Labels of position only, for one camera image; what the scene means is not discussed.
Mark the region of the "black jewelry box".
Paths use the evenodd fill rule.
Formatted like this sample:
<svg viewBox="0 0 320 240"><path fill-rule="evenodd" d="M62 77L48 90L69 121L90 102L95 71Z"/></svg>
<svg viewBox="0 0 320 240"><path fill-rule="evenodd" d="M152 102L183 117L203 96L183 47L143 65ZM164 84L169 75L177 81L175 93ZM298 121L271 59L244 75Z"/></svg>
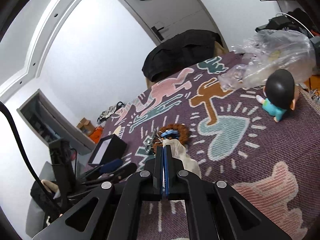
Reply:
<svg viewBox="0 0 320 240"><path fill-rule="evenodd" d="M95 167L107 164L115 159L121 159L126 148L127 143L116 134L103 137L92 152L88 165Z"/></svg>

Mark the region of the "cardboard box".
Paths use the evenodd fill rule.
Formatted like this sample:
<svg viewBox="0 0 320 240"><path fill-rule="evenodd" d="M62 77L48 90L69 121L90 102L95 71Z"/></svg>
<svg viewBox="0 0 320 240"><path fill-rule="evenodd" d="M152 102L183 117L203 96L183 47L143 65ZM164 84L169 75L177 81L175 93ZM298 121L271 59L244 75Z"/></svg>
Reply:
<svg viewBox="0 0 320 240"><path fill-rule="evenodd" d="M80 122L77 124L76 126L82 133L86 133L86 134L90 134L92 133L92 126L91 126L91 121L86 119L86 118L82 118L80 120Z"/></svg>

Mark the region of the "black-haired boy figurine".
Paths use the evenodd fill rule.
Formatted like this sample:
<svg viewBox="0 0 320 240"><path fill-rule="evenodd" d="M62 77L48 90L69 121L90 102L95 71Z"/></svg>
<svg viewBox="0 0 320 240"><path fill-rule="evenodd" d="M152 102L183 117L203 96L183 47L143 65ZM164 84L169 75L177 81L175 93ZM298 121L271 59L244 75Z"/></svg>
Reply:
<svg viewBox="0 0 320 240"><path fill-rule="evenodd" d="M294 78L285 69L278 69L268 77L263 93L264 98L260 95L255 98L275 122L280 122L287 111L294 111L299 98Z"/></svg>

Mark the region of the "black jacket on chair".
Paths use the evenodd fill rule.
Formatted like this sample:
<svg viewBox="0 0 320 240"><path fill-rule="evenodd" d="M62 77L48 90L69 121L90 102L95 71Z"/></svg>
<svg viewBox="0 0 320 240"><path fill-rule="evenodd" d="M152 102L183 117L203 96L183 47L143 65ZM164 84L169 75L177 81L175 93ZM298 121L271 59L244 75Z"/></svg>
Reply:
<svg viewBox="0 0 320 240"><path fill-rule="evenodd" d="M153 49L145 59L142 72L149 81L158 82L184 68L227 52L219 34L190 29Z"/></svg>

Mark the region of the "clear plastic bag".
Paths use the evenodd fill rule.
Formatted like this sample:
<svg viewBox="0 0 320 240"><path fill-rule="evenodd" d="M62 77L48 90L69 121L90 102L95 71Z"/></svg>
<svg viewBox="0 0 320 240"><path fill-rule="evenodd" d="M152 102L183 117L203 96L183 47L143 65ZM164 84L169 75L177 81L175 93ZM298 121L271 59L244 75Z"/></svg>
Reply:
<svg viewBox="0 0 320 240"><path fill-rule="evenodd" d="M295 83L302 83L316 67L312 42L294 30L261 30L234 46L233 52L241 56L240 62L217 78L224 92L265 85L279 69L288 70Z"/></svg>

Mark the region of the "black shoe rack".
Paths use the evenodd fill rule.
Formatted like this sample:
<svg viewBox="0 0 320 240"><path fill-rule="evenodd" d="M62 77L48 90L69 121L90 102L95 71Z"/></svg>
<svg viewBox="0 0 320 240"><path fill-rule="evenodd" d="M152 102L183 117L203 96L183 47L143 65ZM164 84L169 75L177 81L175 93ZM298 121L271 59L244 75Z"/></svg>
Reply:
<svg viewBox="0 0 320 240"><path fill-rule="evenodd" d="M112 114L116 113L117 110L120 108L123 108L125 104L123 102L118 102L116 105L109 107L107 110L103 111L98 119L97 119L97 124L102 124L105 122Z"/></svg>

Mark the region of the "blue flower bead ornament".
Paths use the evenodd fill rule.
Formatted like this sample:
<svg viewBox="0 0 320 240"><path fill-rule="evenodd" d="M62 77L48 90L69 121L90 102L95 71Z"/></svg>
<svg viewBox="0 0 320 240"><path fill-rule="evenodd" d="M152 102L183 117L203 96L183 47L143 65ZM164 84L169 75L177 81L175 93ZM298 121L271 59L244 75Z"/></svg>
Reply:
<svg viewBox="0 0 320 240"><path fill-rule="evenodd" d="M162 138L178 138L180 136L179 131L174 129L167 129L161 133Z"/></svg>

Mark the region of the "white organza pouch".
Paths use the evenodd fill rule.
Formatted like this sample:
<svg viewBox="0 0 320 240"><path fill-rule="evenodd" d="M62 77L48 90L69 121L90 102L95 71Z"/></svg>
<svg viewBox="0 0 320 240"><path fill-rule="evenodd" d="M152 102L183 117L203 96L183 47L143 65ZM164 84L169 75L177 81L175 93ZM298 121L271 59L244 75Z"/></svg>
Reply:
<svg viewBox="0 0 320 240"><path fill-rule="evenodd" d="M172 157L180 159L185 170L193 172L200 179L202 178L198 162L187 154L185 146L183 146L177 139L164 139L163 147L167 145L171 147Z"/></svg>

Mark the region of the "orange paper bag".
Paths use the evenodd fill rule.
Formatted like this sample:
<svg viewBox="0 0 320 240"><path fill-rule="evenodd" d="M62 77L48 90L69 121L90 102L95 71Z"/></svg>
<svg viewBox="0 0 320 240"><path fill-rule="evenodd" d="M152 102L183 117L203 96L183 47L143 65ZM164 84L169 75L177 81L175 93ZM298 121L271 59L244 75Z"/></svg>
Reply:
<svg viewBox="0 0 320 240"><path fill-rule="evenodd" d="M101 126L98 126L95 128L95 130L89 135L89 138L97 144L101 138L101 135L103 133L103 128Z"/></svg>

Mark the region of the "purple patterned woven blanket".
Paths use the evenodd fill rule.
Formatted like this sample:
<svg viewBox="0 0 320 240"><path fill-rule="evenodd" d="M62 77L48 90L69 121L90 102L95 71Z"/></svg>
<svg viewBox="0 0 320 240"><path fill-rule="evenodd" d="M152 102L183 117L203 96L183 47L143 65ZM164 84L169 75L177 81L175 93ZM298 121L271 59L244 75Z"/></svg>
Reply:
<svg viewBox="0 0 320 240"><path fill-rule="evenodd" d="M154 131L186 126L186 152L203 180L226 181L302 239L319 218L319 107L301 90L295 110L275 122L255 98L261 90L221 90L218 75L239 61L229 53L155 84L108 118L103 136L120 137L124 163L141 170Z"/></svg>

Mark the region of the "grey door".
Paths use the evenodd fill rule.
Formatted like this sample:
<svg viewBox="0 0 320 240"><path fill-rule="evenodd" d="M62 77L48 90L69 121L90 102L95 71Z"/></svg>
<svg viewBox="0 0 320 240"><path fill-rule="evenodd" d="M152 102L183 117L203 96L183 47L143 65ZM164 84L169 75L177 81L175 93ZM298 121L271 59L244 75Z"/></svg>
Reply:
<svg viewBox="0 0 320 240"><path fill-rule="evenodd" d="M201 0L118 0L159 45L189 29L210 30L220 33L209 11ZM164 27L160 41L151 28Z"/></svg>

